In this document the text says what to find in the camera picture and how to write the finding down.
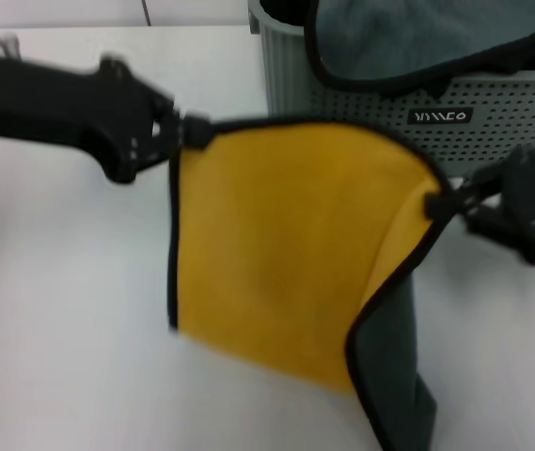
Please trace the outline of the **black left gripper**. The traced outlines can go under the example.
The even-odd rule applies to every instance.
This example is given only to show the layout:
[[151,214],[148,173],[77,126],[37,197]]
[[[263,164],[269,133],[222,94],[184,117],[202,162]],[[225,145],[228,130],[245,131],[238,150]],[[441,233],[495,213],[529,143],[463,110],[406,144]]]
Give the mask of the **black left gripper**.
[[122,61],[76,73],[0,57],[0,137],[77,148],[119,184],[185,148],[212,141],[206,117],[185,115]]

